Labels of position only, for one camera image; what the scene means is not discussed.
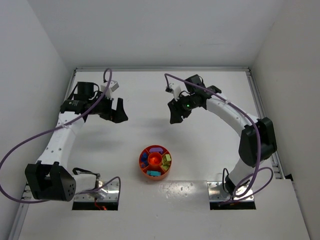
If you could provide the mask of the purple rounded lego brick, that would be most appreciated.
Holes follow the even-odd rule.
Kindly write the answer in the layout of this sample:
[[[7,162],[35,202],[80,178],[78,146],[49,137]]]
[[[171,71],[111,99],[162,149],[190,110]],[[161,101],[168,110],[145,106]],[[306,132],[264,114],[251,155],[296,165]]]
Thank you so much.
[[[160,154],[164,153],[164,150],[161,147],[152,147],[148,151],[149,153],[160,153]]]

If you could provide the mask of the yellow-green lego brick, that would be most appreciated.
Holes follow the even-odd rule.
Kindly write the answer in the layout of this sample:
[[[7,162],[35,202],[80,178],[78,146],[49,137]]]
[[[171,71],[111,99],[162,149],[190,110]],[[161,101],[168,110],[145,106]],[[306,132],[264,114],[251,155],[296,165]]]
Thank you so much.
[[[171,162],[171,161],[172,161],[172,159],[171,159],[171,155],[170,154],[164,154],[162,156],[162,163],[163,164],[165,164],[167,162]]]
[[[165,162],[161,165],[161,168],[167,171],[171,167],[171,162]]]

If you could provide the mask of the orange round divided container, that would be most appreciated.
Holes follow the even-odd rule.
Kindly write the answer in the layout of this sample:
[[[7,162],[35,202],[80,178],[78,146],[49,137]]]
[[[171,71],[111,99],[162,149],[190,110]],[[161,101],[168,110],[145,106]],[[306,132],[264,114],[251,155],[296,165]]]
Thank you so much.
[[[172,155],[161,145],[150,145],[142,150],[138,158],[139,170],[152,181],[167,177],[172,166]]]

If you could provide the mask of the blue rounded lego brick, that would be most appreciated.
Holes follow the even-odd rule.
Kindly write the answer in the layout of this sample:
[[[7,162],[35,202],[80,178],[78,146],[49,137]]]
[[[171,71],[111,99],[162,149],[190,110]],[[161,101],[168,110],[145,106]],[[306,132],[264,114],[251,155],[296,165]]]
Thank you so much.
[[[141,162],[147,162],[148,161],[148,154],[146,152],[144,152],[142,155],[141,155],[141,158],[140,158]]]

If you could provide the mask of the small teal lego brick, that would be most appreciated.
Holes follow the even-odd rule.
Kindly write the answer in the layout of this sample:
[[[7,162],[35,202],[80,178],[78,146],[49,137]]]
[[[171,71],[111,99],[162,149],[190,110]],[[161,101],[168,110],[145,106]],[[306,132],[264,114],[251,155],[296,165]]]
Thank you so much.
[[[159,171],[153,171],[152,175],[155,177],[159,177],[159,176],[161,176],[161,173]]]

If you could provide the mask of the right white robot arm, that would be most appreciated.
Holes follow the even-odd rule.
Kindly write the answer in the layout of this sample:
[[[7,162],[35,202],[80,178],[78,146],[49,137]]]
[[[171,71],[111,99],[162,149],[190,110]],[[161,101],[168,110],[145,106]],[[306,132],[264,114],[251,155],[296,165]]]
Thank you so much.
[[[224,180],[227,193],[238,197],[237,189],[246,183],[252,186],[260,164],[277,151],[273,122],[268,117],[258,118],[245,112],[228,100],[218,87],[206,86],[198,74],[185,79],[183,83],[186,95],[179,85],[169,82],[166,84],[166,92],[173,95],[173,99],[167,104],[170,123],[182,123],[193,109],[203,108],[218,116],[239,135],[239,160]]]

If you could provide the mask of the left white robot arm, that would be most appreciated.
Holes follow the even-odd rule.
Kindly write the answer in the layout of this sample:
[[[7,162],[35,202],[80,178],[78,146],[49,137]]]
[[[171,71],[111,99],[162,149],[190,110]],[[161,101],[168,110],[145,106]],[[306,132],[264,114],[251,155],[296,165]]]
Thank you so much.
[[[89,170],[68,170],[71,150],[89,115],[119,124],[129,118],[122,98],[112,108],[112,93],[118,89],[112,80],[98,87],[93,82],[78,82],[60,107],[57,130],[53,132],[44,152],[36,163],[28,164],[25,176],[32,196],[40,201],[69,202],[76,194],[91,193],[98,187],[99,173]]]

